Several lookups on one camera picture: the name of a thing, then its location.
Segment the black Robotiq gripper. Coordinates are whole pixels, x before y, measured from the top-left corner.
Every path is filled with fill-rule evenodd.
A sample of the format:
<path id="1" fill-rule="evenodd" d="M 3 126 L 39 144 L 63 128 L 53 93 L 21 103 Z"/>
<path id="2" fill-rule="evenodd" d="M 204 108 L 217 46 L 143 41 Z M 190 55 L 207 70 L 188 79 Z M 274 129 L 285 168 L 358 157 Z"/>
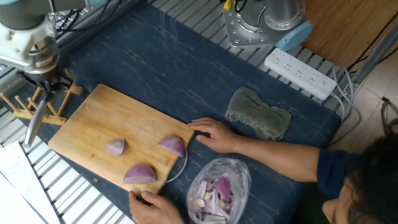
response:
<path id="1" fill-rule="evenodd" d="M 41 88 L 46 93 L 69 90 L 72 86 L 72 79 L 61 77 L 56 68 L 41 74 L 19 70 L 18 77 L 30 85 Z"/>

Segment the person left hand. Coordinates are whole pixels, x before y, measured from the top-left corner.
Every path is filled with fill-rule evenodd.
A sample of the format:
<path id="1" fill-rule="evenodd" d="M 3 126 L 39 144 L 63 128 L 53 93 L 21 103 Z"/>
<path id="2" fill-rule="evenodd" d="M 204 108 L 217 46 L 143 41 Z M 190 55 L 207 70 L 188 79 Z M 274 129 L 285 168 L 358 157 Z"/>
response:
<path id="1" fill-rule="evenodd" d="M 129 192 L 129 208 L 132 219 L 137 224 L 184 224 L 179 211 L 175 205 L 164 197 L 143 191 L 141 197 L 145 202 L 139 200 L 131 190 Z"/>

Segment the person right hand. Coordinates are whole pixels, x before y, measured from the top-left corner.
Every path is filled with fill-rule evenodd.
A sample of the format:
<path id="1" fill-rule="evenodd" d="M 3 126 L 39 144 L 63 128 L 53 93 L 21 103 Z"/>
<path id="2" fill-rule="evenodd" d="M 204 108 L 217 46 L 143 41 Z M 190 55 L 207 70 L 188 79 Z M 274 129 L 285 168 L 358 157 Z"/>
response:
<path id="1" fill-rule="evenodd" d="M 193 131 L 207 133 L 208 136 L 197 135 L 196 140 L 210 149 L 225 154 L 237 152 L 241 138 L 222 122 L 212 118 L 200 118 L 188 123 L 188 127 Z"/>

